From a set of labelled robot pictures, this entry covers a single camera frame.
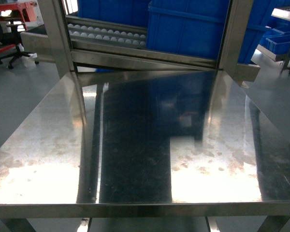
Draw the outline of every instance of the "chair base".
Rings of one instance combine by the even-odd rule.
[[[0,57],[0,64],[3,64],[3,62],[1,61],[2,59],[6,59],[6,58],[10,58],[10,57],[13,57],[10,62],[9,62],[9,66],[8,68],[9,69],[13,69],[13,62],[15,60],[17,60],[18,58],[21,58],[22,56],[24,57],[30,57],[29,55],[30,53],[29,52],[22,52],[20,51],[19,47],[16,45],[16,52],[12,53],[12,54],[8,54],[8,55],[5,55],[3,57]]]

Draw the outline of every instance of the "gray floor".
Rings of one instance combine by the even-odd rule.
[[[256,53],[253,61],[261,65],[261,71],[254,83],[247,83],[250,88],[243,90],[290,141],[290,75],[288,71],[280,75],[280,63],[262,54]],[[31,59],[21,58],[13,70],[6,66],[7,62],[0,65],[0,147],[59,80],[56,67],[51,63],[35,65]],[[256,231],[263,220],[264,217],[221,217],[218,224],[222,232],[251,232]],[[75,232],[80,219],[29,221],[37,232]],[[91,231],[192,230],[206,231],[204,221],[200,218],[100,218],[93,221]]]
[[[21,58],[0,65],[0,147],[59,81],[55,64]]]

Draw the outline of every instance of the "office chair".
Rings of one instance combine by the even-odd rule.
[[[12,59],[9,62],[9,66],[8,66],[9,69],[14,68],[12,63],[15,60],[17,60],[18,58],[21,58],[22,56],[30,57],[29,52],[23,52],[19,49],[18,45],[22,44],[20,33],[17,31],[17,27],[19,25],[24,25],[24,23],[22,23],[22,24],[12,24],[11,23],[11,24],[7,25],[7,27],[11,28],[11,32],[3,33],[3,29],[2,29],[2,26],[0,24],[0,43],[2,43],[2,45],[15,44],[15,47],[16,47],[16,52],[13,52],[12,54],[0,57],[0,64],[3,63],[1,61],[2,59],[12,57]]]

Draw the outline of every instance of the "blue storage crate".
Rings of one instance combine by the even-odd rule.
[[[290,21],[271,16],[270,21],[267,25],[271,28],[289,27]]]
[[[286,6],[290,6],[290,0],[278,0],[275,7],[278,8],[278,7],[286,7]]]
[[[225,19],[230,0],[152,0],[153,7]]]
[[[238,58],[239,63],[249,64],[250,60],[263,36],[263,34],[270,30],[264,26],[248,25],[241,48],[241,53]]]
[[[152,50],[217,59],[224,19],[149,7],[146,46]]]
[[[248,24],[266,26],[276,4],[277,0],[254,0]]]
[[[275,30],[269,30],[267,32],[265,32],[259,42],[259,44],[263,47],[267,47],[267,38],[271,38],[271,37],[275,37],[275,36],[281,36],[283,35],[282,33],[278,32],[278,31],[275,31]]]
[[[267,38],[267,49],[276,55],[286,54],[290,49],[290,35]]]
[[[273,31],[277,31],[278,33],[280,33],[282,35],[288,35],[288,34],[290,34],[290,25],[285,26],[285,27],[273,28]]]
[[[277,0],[254,0],[249,24],[265,26]],[[152,0],[152,6],[195,15],[226,18],[229,0]]]
[[[96,69],[95,70],[96,73],[111,73],[114,72],[114,70],[110,70],[110,69]]]
[[[78,16],[147,27],[150,0],[78,0]]]

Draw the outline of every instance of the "stainless steel table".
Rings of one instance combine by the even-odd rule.
[[[290,144],[224,71],[66,74],[0,149],[0,218],[290,216]]]

